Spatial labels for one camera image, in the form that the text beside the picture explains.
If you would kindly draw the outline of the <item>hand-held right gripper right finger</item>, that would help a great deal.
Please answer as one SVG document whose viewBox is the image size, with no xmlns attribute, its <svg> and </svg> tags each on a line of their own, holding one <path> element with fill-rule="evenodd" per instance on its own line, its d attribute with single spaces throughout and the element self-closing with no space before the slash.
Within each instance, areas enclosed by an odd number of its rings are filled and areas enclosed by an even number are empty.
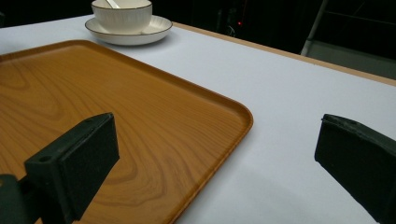
<svg viewBox="0 0 396 224">
<path fill-rule="evenodd" d="M 355 120 L 326 114 L 317 161 L 379 224 L 396 224 L 396 140 Z"/>
</svg>

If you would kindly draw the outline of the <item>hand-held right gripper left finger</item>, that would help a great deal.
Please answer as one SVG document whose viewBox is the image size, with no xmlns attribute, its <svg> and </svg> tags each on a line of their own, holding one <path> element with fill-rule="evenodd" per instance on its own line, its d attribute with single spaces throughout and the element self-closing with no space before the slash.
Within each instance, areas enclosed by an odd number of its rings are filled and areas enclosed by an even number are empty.
<svg viewBox="0 0 396 224">
<path fill-rule="evenodd" d="M 115 119 L 105 113 L 84 119 L 28 159 L 43 224 L 80 220 L 119 158 Z"/>
</svg>

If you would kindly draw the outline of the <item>wooden serving tray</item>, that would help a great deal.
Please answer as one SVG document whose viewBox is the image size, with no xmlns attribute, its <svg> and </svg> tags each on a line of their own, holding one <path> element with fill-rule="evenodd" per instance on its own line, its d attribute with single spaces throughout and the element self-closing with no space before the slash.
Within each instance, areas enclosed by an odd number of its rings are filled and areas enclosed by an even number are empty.
<svg viewBox="0 0 396 224">
<path fill-rule="evenodd" d="M 176 221 L 253 123 L 240 103 L 86 40 L 0 55 L 0 174 L 114 115 L 120 158 L 83 224 Z"/>
</svg>

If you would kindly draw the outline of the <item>metal stand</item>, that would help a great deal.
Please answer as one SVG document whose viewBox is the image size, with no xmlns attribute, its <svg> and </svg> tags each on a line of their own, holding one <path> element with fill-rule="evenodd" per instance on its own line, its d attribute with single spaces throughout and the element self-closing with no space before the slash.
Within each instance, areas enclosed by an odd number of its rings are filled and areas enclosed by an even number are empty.
<svg viewBox="0 0 396 224">
<path fill-rule="evenodd" d="M 396 60 L 396 0 L 325 0 L 310 40 Z"/>
</svg>

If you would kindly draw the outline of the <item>white ceramic bowl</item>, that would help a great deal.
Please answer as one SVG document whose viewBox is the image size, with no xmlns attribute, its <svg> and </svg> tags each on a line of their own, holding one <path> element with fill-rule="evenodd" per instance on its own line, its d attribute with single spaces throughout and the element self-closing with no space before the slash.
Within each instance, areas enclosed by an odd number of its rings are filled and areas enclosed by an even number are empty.
<svg viewBox="0 0 396 224">
<path fill-rule="evenodd" d="M 112 8 L 106 0 L 93 0 L 94 17 L 110 33 L 136 34 L 149 26 L 152 16 L 150 0 L 114 0 L 120 8 Z"/>
</svg>

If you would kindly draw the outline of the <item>white ceramic plate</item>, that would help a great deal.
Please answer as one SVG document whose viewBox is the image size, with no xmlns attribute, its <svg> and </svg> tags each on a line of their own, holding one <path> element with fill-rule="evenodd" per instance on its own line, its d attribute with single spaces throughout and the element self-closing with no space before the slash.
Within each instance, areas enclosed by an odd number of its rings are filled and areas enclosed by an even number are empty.
<svg viewBox="0 0 396 224">
<path fill-rule="evenodd" d="M 85 22 L 85 27 L 92 36 L 105 43 L 118 46 L 140 46 L 165 38 L 173 27 L 173 23 L 166 18 L 152 16 L 148 27 L 138 34 L 110 33 L 97 19 L 89 19 Z"/>
</svg>

